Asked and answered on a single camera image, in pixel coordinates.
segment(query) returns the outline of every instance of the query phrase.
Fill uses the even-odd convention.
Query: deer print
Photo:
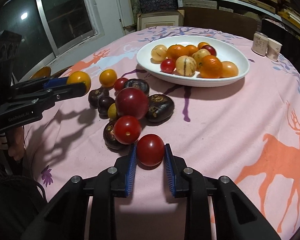
[[[289,106],[287,103],[287,119],[288,125],[295,131],[299,136],[300,140],[300,121],[296,115],[295,110],[291,111],[291,121],[289,120]],[[281,174],[288,179],[293,179],[293,184],[290,192],[290,196],[287,201],[286,210],[284,215],[278,225],[277,232],[281,233],[282,222],[287,214],[287,211],[291,205],[292,197],[297,192],[298,202],[297,202],[297,220],[294,225],[294,230],[296,230],[296,225],[299,218],[299,209],[300,209],[300,146],[299,149],[291,146],[287,146],[282,142],[278,141],[273,135],[266,133],[263,136],[263,140],[267,141],[263,147],[260,158],[257,162],[251,166],[245,166],[238,178],[235,180],[235,183],[238,184],[244,178],[249,175],[258,175],[260,173],[266,173],[266,178],[262,182],[259,188],[259,196],[261,200],[261,213],[265,216],[265,198],[266,191],[269,185],[272,183],[274,177],[277,174]]]
[[[128,46],[130,46],[130,44],[125,45],[123,47],[123,51],[124,51],[123,54],[120,54],[120,55],[117,55],[117,56],[103,57],[102,59],[100,59],[98,61],[98,63],[91,64],[84,71],[87,72],[89,74],[89,76],[92,78],[94,76],[97,76],[102,70],[117,64],[118,62],[120,62],[124,58],[133,59],[134,56],[138,53],[140,48],[138,47],[138,48],[128,49]]]
[[[91,66],[92,64],[97,63],[101,58],[108,56],[110,49],[104,49],[101,50],[100,52],[95,52],[93,53],[93,59],[90,60],[89,62],[84,62],[84,61],[79,61],[78,63],[76,63],[75,65],[73,65],[70,69],[70,72],[68,73],[68,75],[71,75],[73,72],[75,71],[81,71],[89,66]]]

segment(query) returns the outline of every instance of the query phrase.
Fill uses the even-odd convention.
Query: mandarin orange
[[[202,78],[220,78],[222,75],[222,63],[213,55],[203,57],[200,60],[199,65]]]
[[[176,61],[181,56],[188,56],[188,49],[186,47],[176,44],[172,45],[167,50],[167,57]]]
[[[198,48],[194,45],[188,45],[186,46],[186,49],[188,50],[188,56],[190,57],[198,51]]]

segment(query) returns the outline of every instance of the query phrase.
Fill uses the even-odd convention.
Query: window frame
[[[92,36],[93,37],[94,36],[98,36],[98,37],[104,36],[104,32],[103,32],[102,25],[101,25],[101,20],[98,17],[98,10],[97,10],[96,6],[95,7],[93,6],[93,4],[94,4],[93,0],[83,0],[83,1],[84,1],[84,5],[86,7],[88,19],[90,21],[92,30],[87,33],[84,33],[83,35],[81,35],[77,38],[74,38],[73,40],[64,44],[60,48],[57,48],[55,40],[51,34],[51,31],[50,31],[50,28],[49,28],[49,25],[47,22],[47,18],[45,16],[45,12],[44,12],[44,9],[42,6],[42,1],[41,0],[34,1],[36,3],[37,10],[39,12],[41,24],[43,26],[43,29],[45,31],[45,34],[48,38],[49,44],[50,44],[53,52],[51,54],[47,55],[40,62],[38,62],[33,68],[31,68],[31,70],[23,78],[21,78],[19,82],[28,80],[36,71],[41,69],[43,66],[55,61],[58,57],[62,56],[64,53],[66,53],[69,49],[81,44],[86,39],[88,39]]]

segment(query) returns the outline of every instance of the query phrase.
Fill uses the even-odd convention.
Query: red cherry tomato
[[[131,115],[138,120],[148,112],[148,97],[140,89],[124,88],[115,99],[115,106],[119,116]]]
[[[162,72],[171,74],[176,68],[176,62],[173,59],[165,59],[161,62],[160,68]]]
[[[130,115],[120,117],[113,127],[116,140],[122,144],[132,144],[138,140],[142,128],[139,121]]]
[[[143,165],[159,164],[163,159],[164,152],[164,142],[156,134],[147,134],[137,143],[137,158]]]
[[[125,82],[128,81],[127,78],[118,78],[114,83],[115,91],[121,91],[124,87]]]
[[[206,49],[207,51],[209,51],[210,54],[213,55],[213,56],[217,55],[216,50],[212,46],[210,46],[210,45],[204,45],[202,48]]]

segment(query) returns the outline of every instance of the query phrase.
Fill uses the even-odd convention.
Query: table
[[[137,65],[142,46],[175,35],[232,44],[249,59],[250,72],[225,87],[196,88],[164,82]],[[150,95],[169,95],[175,102],[172,117],[146,126],[141,136],[159,135],[174,155],[205,176],[229,176],[288,240],[300,226],[300,75],[282,55],[272,62],[251,46],[250,40],[211,29],[153,27],[114,41],[64,75],[85,71],[91,89],[97,89],[101,71],[113,68],[118,76],[146,80]],[[104,144],[107,123],[85,95],[57,102],[41,121],[25,127],[26,160],[48,200],[72,176],[96,176],[127,154]],[[115,206],[118,240],[183,239],[186,200],[171,197],[163,163],[152,170],[137,166],[132,197],[116,199]]]

